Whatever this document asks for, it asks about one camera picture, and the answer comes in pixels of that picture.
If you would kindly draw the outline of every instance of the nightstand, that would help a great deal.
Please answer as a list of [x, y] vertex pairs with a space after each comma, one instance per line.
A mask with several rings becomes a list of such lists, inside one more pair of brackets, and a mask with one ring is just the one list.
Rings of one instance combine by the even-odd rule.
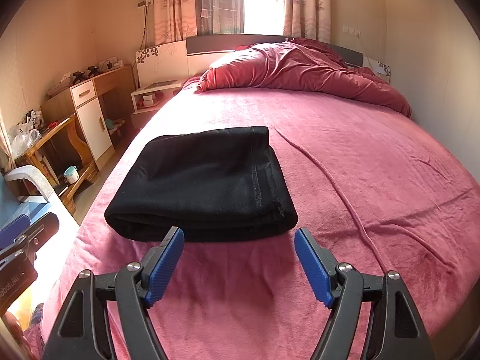
[[139, 129], [145, 127], [153, 115], [180, 91], [185, 81], [186, 79], [177, 79], [156, 82], [133, 92], [131, 94], [135, 109], [131, 114], [133, 126]]

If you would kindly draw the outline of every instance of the folded black cloth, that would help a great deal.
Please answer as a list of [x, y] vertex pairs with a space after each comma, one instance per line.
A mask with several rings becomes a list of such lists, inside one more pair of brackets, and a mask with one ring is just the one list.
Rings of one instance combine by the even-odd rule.
[[267, 127], [235, 127], [150, 141], [105, 211], [121, 236], [230, 242], [293, 228], [293, 206]]

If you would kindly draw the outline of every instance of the sunlight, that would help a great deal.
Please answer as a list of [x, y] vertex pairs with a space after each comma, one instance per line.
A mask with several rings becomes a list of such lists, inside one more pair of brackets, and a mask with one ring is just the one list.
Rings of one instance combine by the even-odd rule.
[[244, 33], [282, 35], [285, 19], [284, 0], [244, 0]]

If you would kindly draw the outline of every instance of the curtain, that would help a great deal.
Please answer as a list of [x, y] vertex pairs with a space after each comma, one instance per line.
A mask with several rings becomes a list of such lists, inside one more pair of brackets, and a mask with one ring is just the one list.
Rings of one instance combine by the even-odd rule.
[[11, 151], [10, 140], [8, 138], [7, 129], [5, 123], [3, 122], [2, 110], [0, 109], [0, 149], [8, 157], [8, 161], [5, 165], [5, 171], [9, 172], [12, 169], [16, 168], [14, 154]]
[[285, 36], [330, 43], [330, 0], [285, 0]]
[[195, 0], [198, 35], [243, 33], [243, 0]]
[[155, 44], [197, 34], [195, 0], [154, 0]]

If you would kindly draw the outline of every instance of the metal screw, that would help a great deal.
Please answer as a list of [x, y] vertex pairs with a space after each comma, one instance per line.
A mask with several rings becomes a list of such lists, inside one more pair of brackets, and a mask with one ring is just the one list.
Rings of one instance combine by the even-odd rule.
[[400, 278], [400, 274], [396, 271], [388, 271], [388, 277], [392, 280], [398, 280]]
[[140, 263], [139, 262], [131, 262], [130, 264], [127, 265], [127, 269], [129, 271], [138, 271], [140, 269]]
[[86, 279], [88, 276], [90, 276], [92, 272], [89, 269], [84, 269], [78, 274], [78, 277], [81, 279]]
[[350, 272], [352, 270], [352, 266], [348, 262], [341, 262], [338, 264], [338, 268], [342, 272]]

